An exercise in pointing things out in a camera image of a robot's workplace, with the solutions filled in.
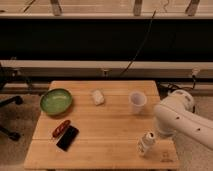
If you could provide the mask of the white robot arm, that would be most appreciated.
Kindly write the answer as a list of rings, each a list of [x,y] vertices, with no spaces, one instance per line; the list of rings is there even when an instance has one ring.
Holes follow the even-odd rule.
[[[194,105],[194,98],[187,91],[170,93],[153,108],[157,131],[164,136],[181,132],[213,150],[213,121],[194,114]]]

